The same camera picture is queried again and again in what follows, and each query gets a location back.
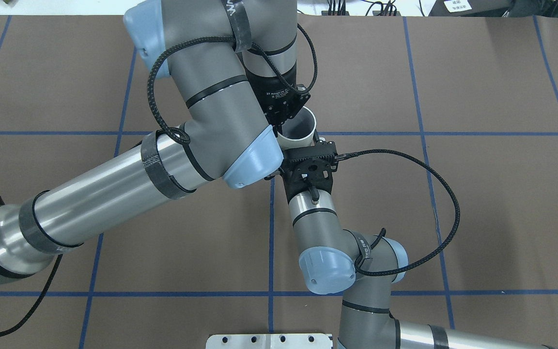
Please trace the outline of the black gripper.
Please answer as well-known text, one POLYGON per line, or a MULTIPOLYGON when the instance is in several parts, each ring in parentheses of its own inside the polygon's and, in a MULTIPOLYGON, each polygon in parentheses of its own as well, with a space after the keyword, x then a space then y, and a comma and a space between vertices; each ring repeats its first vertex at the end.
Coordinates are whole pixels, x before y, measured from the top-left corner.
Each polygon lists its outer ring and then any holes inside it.
POLYGON ((335 143, 326 141, 284 150, 279 172, 286 200, 291 201, 302 192, 312 193, 314 199, 320 199, 322 191, 330 194, 334 185, 333 173, 338 166, 337 155, 335 143))
POLYGON ((295 93, 278 77, 252 74, 252 90, 272 127, 281 127, 288 119, 294 118, 310 99, 310 93, 295 93))

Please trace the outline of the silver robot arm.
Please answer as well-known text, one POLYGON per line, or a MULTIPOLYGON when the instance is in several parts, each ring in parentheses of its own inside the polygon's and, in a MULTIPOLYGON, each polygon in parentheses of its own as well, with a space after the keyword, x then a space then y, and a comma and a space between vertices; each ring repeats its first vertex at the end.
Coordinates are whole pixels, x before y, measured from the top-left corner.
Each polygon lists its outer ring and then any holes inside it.
POLYGON ((283 161, 276 132, 310 90, 296 85, 295 0, 146 0, 124 24, 158 129, 23 204, 0 197, 0 285, 215 179, 243 188, 283 161))
POLYGON ((340 349, 535 349, 531 343, 476 335, 432 324, 398 320, 390 311, 393 283, 406 271, 439 255, 458 231, 458 199, 447 182, 420 159, 388 149, 338 154, 334 142, 283 152, 279 168, 299 247, 299 267, 310 292, 319 295, 342 292, 340 349), (455 216, 442 243, 421 259, 409 263, 404 247, 386 237, 341 227, 331 197, 333 172, 340 161, 370 153, 403 157, 425 168, 447 190, 455 216))

